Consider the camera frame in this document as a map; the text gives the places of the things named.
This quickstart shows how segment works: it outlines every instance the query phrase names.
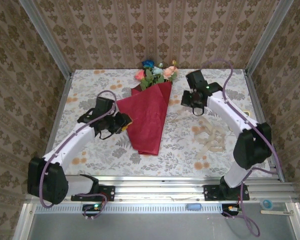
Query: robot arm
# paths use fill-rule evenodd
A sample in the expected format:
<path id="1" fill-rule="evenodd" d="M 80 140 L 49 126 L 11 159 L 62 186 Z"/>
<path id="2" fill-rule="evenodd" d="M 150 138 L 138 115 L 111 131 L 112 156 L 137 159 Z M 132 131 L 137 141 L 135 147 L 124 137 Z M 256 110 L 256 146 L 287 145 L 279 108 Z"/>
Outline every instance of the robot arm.
<path id="1" fill-rule="evenodd" d="M 29 194 L 39 197 L 40 178 L 47 161 L 48 164 L 42 184 L 43 199 L 53 204 L 59 204 L 66 196 L 77 194 L 100 193 L 99 182 L 89 175 L 65 176 L 65 172 L 73 157 L 90 141 L 99 135 L 105 140 L 113 134 L 119 134 L 132 123 L 128 115 L 113 111 L 99 120 L 84 127 L 92 120 L 109 112 L 115 102 L 111 99 L 98 97 L 95 108 L 83 114 L 71 133 L 52 151 L 43 157 L 34 157 L 28 167 L 27 190 Z M 108 136 L 102 138 L 102 131 L 107 130 Z"/>
<path id="2" fill-rule="evenodd" d="M 220 180 L 220 183 L 225 185 L 225 189 L 235 188 L 241 184 L 242 180 L 254 165 L 263 163 L 266 158 L 271 156 L 271 150 L 251 126 L 225 102 L 222 92 L 223 88 L 218 83 L 213 82 L 208 84 L 201 70 L 189 73 L 186 75 L 186 79 L 191 92 L 183 92 L 181 104 L 186 107 L 191 107 L 193 110 L 200 108 L 202 109 L 202 114 L 204 113 L 205 107 L 210 108 L 227 123 L 237 138 L 233 150 L 235 162 L 229 172 Z M 271 128 L 267 123 L 259 124 L 242 112 L 230 100 L 227 101 L 245 116 L 271 143 Z"/>

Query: artificial flower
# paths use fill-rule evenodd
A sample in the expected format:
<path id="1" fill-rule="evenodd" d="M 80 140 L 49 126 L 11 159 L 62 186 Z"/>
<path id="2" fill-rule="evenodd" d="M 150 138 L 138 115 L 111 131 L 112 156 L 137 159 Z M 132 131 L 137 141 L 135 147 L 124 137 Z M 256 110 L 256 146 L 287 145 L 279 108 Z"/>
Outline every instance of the artificial flower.
<path id="1" fill-rule="evenodd" d="M 165 70 L 163 70 L 163 78 L 168 80 L 174 73 L 177 72 L 177 70 L 178 69 L 175 66 L 166 68 Z"/>
<path id="2" fill-rule="evenodd" d="M 145 70 L 141 69 L 141 70 L 137 71 L 134 77 L 137 80 L 141 81 L 142 79 L 145 78 Z"/>
<path id="3" fill-rule="evenodd" d="M 151 60 L 145 60 L 142 62 L 142 65 L 144 68 L 153 68 L 155 65 L 155 62 L 151 61 Z"/>
<path id="4" fill-rule="evenodd" d="M 163 73 L 163 70 L 159 67 L 154 66 L 152 70 L 153 75 L 159 75 Z"/>

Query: pink rose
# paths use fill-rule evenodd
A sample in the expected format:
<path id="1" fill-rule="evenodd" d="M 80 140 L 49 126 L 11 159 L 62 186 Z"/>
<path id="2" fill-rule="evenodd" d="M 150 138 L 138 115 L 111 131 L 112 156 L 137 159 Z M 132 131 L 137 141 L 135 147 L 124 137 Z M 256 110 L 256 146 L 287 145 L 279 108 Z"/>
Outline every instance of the pink rose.
<path id="1" fill-rule="evenodd" d="M 137 71 L 134 77 L 135 77 L 135 79 L 141 81 L 142 79 L 145 78 L 145 70 L 141 69 L 141 70 Z"/>
<path id="2" fill-rule="evenodd" d="M 163 70 L 163 78 L 168 80 L 174 73 L 177 72 L 177 70 L 178 69 L 175 66 L 166 68 L 165 70 Z"/>

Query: gray floor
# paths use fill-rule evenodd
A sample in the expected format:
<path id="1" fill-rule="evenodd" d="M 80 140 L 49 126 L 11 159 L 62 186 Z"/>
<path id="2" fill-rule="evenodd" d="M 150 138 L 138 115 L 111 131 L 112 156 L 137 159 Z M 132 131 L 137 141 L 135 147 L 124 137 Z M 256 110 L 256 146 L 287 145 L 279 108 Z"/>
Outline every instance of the gray floor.
<path id="1" fill-rule="evenodd" d="M 260 205 L 246 204 L 260 227 L 252 236 L 243 219 L 219 214 L 103 214 L 85 220 L 80 214 L 36 214 L 30 240 L 295 240 L 288 216 L 260 214 Z"/>

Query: cable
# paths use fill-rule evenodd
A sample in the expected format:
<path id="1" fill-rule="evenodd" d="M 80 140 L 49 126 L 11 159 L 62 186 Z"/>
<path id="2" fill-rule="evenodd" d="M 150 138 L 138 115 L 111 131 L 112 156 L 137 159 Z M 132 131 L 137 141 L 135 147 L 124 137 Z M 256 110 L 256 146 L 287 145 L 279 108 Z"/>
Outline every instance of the cable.
<path id="1" fill-rule="evenodd" d="M 105 209 L 105 207 L 106 207 L 106 205 L 108 203 L 107 196 L 104 195 L 104 194 L 102 194 L 102 193 L 77 194 L 77 196 L 79 196 L 79 197 L 97 197 L 97 196 L 100 196 L 100 197 L 103 197 L 103 199 L 104 199 L 104 204 L 102 204 L 102 207 L 101 207 L 100 211 L 97 214 L 95 214 L 94 216 L 91 216 L 90 218 L 87 216 L 87 211 L 89 209 L 92 209 L 94 206 L 89 206 L 89 207 L 86 207 L 84 209 L 83 216 L 85 217 L 85 219 L 91 219 L 91 220 L 93 220 L 93 219 L 96 219 L 97 217 L 99 217 L 100 213 Z"/>
<path id="2" fill-rule="evenodd" d="M 51 161 L 58 155 L 58 153 L 65 147 L 65 145 L 67 145 L 67 143 L 74 137 L 76 136 L 82 129 L 84 129 L 85 127 L 87 126 L 90 126 L 90 124 L 98 121 L 99 119 L 102 119 L 104 118 L 105 116 L 111 114 L 112 111 L 115 111 L 116 110 L 116 105 L 117 105 L 117 97 L 116 95 L 114 94 L 114 92 L 110 91 L 110 90 L 104 90 L 104 91 L 101 91 L 97 96 L 96 98 L 98 98 L 101 94 L 104 94 L 104 93 L 111 93 L 114 97 L 114 104 L 112 105 L 112 108 L 107 111 L 105 114 L 91 120 L 90 122 L 86 123 L 85 125 L 79 127 L 73 134 L 71 134 L 68 138 L 65 139 L 65 141 L 60 145 L 60 147 L 51 155 L 51 157 L 49 158 L 49 160 L 45 163 L 44 167 L 43 167 L 43 170 L 42 170 L 42 173 L 41 173 L 41 177 L 40 177 L 40 182 L 39 182 L 39 199 L 40 199 L 40 203 L 41 205 L 46 208 L 46 209 L 49 209 L 51 208 L 54 204 L 51 204 L 51 205 L 46 205 L 45 202 L 44 202 L 44 198 L 43 198 L 43 184 L 44 184 L 44 178 L 45 178 L 45 174 L 46 174 L 46 171 L 47 171 L 47 168 L 49 166 L 49 164 L 51 163 Z"/>
<path id="3" fill-rule="evenodd" d="M 230 78 L 232 77 L 232 74 L 234 72 L 234 67 L 232 66 L 232 64 L 227 61 L 227 60 L 224 60 L 224 59 L 214 59 L 212 61 L 207 61 L 207 63 L 205 63 L 202 68 L 204 68 L 205 66 L 207 66 L 208 64 L 211 64 L 211 63 L 214 63 L 214 62 L 224 62 L 226 64 L 228 64 L 231 68 L 231 71 L 230 71 L 230 74 L 228 76 L 228 78 L 225 80 L 224 84 L 223 84 L 223 88 L 222 88 L 222 96 L 224 98 L 224 101 L 227 103 L 227 105 L 241 118 L 244 120 L 244 122 L 246 124 L 248 124 L 260 137 L 261 139 L 265 142 L 265 144 L 269 147 L 269 149 L 271 150 L 273 156 L 274 156 L 274 159 L 276 161 L 276 166 L 279 168 L 281 167 L 281 164 L 280 164 L 280 161 L 279 161 L 279 157 L 276 153 L 276 150 L 275 148 L 271 145 L 271 143 L 266 139 L 266 137 L 250 122 L 248 121 L 248 119 L 246 119 L 246 117 L 241 114 L 228 100 L 227 96 L 226 96 L 226 85 L 227 83 L 229 82 Z M 247 175 L 244 177 L 244 179 L 242 180 L 241 182 L 241 186 L 240 186 L 240 203 L 241 203 L 241 209 L 242 209 L 242 215 L 237 215 L 237 216 L 231 216 L 230 214 L 228 214 L 227 212 L 223 212 L 225 213 L 226 215 L 229 215 L 230 217 L 233 217 L 233 218 L 242 218 L 244 219 L 244 222 L 245 222 L 245 225 L 247 226 L 247 228 L 249 229 L 250 233 L 255 236 L 255 237 L 260 237 L 260 228 L 258 227 L 258 225 L 256 224 L 256 222 L 254 222 L 251 218 L 249 218 L 247 215 L 246 215 L 246 211 L 245 211 L 245 206 L 244 206 L 244 202 L 243 202 L 243 195 L 244 195 L 244 181 L 250 176 L 250 174 L 252 173 L 253 170 L 258 170 L 258 171 L 262 171 L 264 173 L 268 173 L 268 174 L 277 174 L 276 172 L 271 172 L 271 171 L 267 171 L 267 170 L 264 170 L 262 168 L 259 168 L 259 167 L 253 167 L 248 173 Z M 252 226 L 253 225 L 256 227 L 257 229 L 257 233 L 255 233 L 252 229 Z"/>

